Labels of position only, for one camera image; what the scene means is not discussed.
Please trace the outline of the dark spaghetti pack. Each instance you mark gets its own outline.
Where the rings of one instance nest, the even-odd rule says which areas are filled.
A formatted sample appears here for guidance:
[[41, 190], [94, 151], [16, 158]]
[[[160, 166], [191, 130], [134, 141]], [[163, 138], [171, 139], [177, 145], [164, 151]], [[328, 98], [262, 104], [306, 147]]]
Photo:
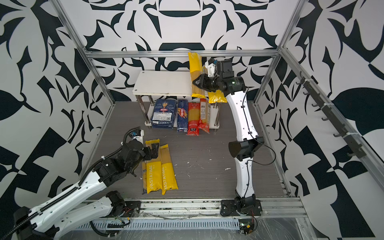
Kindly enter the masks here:
[[143, 181], [143, 194], [147, 192], [147, 165], [146, 162], [142, 162], [142, 181]]

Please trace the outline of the yellow spaghetti bag narrow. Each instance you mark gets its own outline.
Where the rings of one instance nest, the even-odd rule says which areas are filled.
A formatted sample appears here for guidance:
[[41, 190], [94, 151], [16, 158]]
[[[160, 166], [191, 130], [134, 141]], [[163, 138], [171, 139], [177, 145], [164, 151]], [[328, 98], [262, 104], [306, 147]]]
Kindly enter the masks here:
[[189, 56], [189, 65], [190, 65], [191, 87], [192, 87], [191, 97], [204, 99], [206, 97], [205, 91], [193, 84], [193, 81], [199, 78], [200, 75], [204, 73], [202, 57], [197, 53], [191, 53], [191, 52], [188, 53], [188, 56]]

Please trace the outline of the yellow Pastatime bag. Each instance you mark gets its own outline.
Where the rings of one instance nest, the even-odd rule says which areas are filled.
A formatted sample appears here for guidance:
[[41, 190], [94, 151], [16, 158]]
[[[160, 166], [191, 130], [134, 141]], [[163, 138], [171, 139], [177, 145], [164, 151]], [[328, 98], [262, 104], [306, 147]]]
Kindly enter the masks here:
[[158, 157], [146, 162], [146, 174], [147, 174], [147, 193], [156, 192], [163, 189], [162, 180], [162, 159], [159, 152], [160, 140], [146, 141], [147, 147], [152, 150], [157, 150]]
[[162, 162], [162, 195], [169, 190], [178, 190], [178, 184], [175, 177], [174, 165], [172, 163], [169, 145], [160, 146], [161, 162]]

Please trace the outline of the blue Barilla spaghetti box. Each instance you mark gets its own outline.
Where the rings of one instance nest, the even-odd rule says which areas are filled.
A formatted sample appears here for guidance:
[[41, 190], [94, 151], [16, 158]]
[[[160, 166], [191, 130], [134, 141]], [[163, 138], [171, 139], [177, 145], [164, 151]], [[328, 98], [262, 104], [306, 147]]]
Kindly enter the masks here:
[[177, 131], [188, 132], [188, 100], [178, 100]]

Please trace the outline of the dark blue Barilla pasta bag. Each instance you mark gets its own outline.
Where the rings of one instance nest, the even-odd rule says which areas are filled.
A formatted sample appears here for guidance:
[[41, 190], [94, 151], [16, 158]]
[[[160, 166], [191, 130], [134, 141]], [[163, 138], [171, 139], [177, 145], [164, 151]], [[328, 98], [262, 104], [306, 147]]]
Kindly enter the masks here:
[[157, 99], [151, 117], [153, 128], [172, 129], [176, 117], [177, 101], [175, 99]]

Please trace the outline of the red spaghetti bag labelled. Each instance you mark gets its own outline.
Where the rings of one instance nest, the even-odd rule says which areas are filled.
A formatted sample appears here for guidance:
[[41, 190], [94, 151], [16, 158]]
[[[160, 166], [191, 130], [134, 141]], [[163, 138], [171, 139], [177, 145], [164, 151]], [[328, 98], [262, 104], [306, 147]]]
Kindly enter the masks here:
[[198, 129], [210, 133], [210, 104], [207, 99], [200, 99], [200, 120]]

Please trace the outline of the yellow Pastatime bag barcode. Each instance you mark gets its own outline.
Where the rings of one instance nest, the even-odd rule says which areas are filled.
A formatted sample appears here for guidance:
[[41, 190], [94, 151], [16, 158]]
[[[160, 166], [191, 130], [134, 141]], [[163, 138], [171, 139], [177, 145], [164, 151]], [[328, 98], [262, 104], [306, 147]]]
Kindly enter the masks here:
[[215, 92], [208, 92], [208, 96], [209, 104], [227, 103], [227, 99], [224, 96], [224, 93], [220, 90], [216, 90]]

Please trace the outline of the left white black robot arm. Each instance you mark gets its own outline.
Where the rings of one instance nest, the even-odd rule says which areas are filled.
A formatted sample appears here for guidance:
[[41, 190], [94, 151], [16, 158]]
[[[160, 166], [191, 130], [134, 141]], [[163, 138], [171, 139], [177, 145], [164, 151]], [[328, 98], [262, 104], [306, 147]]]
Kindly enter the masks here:
[[126, 202], [117, 191], [107, 193], [93, 204], [81, 208], [78, 205], [126, 175], [133, 175], [141, 162], [156, 159], [159, 147], [157, 143], [145, 147], [136, 139], [124, 142], [112, 154], [94, 163], [71, 188], [36, 207], [17, 210], [14, 227], [2, 238], [9, 240], [16, 235], [19, 240], [56, 240], [95, 219], [120, 217]]

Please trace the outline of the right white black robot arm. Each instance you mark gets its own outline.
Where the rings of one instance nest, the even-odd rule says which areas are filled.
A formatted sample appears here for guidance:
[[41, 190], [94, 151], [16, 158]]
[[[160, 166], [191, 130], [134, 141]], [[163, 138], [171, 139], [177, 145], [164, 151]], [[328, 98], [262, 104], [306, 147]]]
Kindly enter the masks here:
[[235, 121], [237, 140], [229, 143], [229, 151], [235, 159], [237, 186], [235, 203], [239, 212], [256, 205], [252, 183], [252, 164], [255, 151], [262, 139], [254, 127], [247, 104], [246, 84], [242, 77], [235, 76], [232, 61], [210, 60], [205, 63], [207, 72], [193, 80], [193, 85], [209, 93], [217, 90], [224, 94]]

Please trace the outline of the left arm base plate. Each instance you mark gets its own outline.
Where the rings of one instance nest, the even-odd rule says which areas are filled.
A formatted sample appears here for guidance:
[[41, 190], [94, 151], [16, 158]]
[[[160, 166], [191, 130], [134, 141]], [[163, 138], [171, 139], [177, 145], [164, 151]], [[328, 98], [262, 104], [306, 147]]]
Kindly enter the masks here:
[[141, 201], [126, 201], [122, 213], [119, 215], [121, 218], [134, 218], [141, 212]]

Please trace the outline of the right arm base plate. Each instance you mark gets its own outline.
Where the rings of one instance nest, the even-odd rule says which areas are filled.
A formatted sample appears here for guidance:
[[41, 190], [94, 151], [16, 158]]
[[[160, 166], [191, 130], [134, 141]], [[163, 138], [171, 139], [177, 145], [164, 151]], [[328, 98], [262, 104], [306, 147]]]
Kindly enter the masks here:
[[260, 200], [251, 196], [249, 198], [235, 198], [234, 200], [221, 200], [220, 215], [229, 216], [261, 216], [263, 211]]

